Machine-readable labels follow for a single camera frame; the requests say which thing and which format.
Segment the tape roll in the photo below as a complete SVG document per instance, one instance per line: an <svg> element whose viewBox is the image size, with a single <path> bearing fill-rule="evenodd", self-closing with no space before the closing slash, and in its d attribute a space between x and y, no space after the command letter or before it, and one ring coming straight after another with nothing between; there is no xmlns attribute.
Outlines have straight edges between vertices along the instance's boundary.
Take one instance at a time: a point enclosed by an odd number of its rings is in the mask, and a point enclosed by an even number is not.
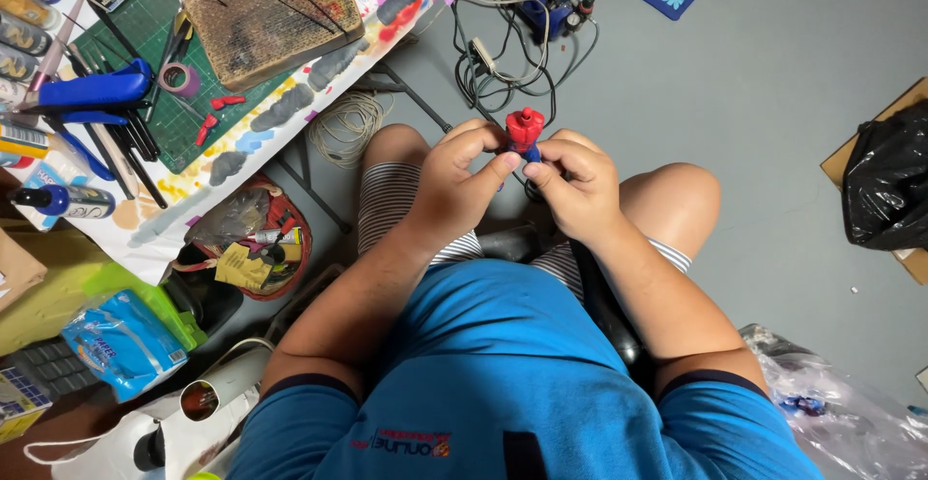
<svg viewBox="0 0 928 480"><path fill-rule="evenodd" d="M168 63L158 74L158 85L171 94L193 97L200 90L200 74L182 63Z"/></svg>

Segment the hand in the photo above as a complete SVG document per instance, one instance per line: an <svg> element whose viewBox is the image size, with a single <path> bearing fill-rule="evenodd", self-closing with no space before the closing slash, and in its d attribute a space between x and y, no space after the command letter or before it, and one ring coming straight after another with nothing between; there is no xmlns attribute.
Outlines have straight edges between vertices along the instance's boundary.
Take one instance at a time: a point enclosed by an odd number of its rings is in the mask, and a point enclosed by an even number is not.
<svg viewBox="0 0 928 480"><path fill-rule="evenodd" d="M468 172L470 162L481 152L505 144L504 131L482 119L471 119L449 131L425 157L416 199L401 225L434 253L472 230L496 190L522 160L515 152L505 152L473 175Z"/></svg>
<svg viewBox="0 0 928 480"><path fill-rule="evenodd" d="M573 130L554 132L551 139L538 142L538 150L542 162L528 163L522 173L538 186L561 231L593 249L624 223L615 165Z"/></svg>

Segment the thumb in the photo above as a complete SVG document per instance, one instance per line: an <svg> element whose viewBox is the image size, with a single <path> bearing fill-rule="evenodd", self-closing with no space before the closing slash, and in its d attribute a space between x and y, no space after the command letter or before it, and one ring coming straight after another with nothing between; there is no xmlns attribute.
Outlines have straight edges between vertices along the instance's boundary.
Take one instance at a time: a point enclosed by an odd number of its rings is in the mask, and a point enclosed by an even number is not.
<svg viewBox="0 0 928 480"><path fill-rule="evenodd" d="M472 187L479 192L481 196L486 197L487 202L493 199L493 194L503 184L503 181L512 174L522 159L515 152L503 152L480 169L480 172L472 175L465 182L465 185Z"/></svg>
<svg viewBox="0 0 928 480"><path fill-rule="evenodd" d="M538 187L545 201L549 203L562 200L567 196L568 192L575 190L574 187L571 187L570 183L561 177L561 174L557 170L554 170L551 166L547 166L544 163L528 163L525 168L522 169L522 173L535 183L535 186Z"/></svg>

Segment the blue t-shirt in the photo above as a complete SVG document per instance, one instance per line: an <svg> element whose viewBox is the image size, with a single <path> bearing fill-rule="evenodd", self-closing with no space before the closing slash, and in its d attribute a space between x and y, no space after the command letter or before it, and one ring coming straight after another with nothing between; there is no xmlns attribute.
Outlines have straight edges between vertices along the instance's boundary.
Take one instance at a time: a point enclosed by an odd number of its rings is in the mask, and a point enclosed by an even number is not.
<svg viewBox="0 0 928 480"><path fill-rule="evenodd" d="M246 422L226 480L821 479L777 409L722 372L657 404L548 273L478 260L424 276L363 404L284 379Z"/></svg>

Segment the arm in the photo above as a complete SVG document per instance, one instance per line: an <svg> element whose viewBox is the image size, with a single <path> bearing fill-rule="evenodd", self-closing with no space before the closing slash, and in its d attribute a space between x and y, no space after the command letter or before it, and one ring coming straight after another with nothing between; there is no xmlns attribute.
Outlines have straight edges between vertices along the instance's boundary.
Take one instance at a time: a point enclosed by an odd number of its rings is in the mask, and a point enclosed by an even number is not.
<svg viewBox="0 0 928 480"><path fill-rule="evenodd" d="M558 131L538 148L545 163L523 171L551 204L563 232L590 248L611 277L625 314L659 365L656 390L688 371L717 369L766 391L756 358L725 314L623 216L609 157L575 131Z"/></svg>
<svg viewBox="0 0 928 480"><path fill-rule="evenodd" d="M503 130L474 119L435 145L409 213L290 327L264 371L262 391L293 375L319 373L363 397L359 369L377 354L429 262L480 222L495 190L519 165L510 152L477 174L468 172L481 152L504 144Z"/></svg>

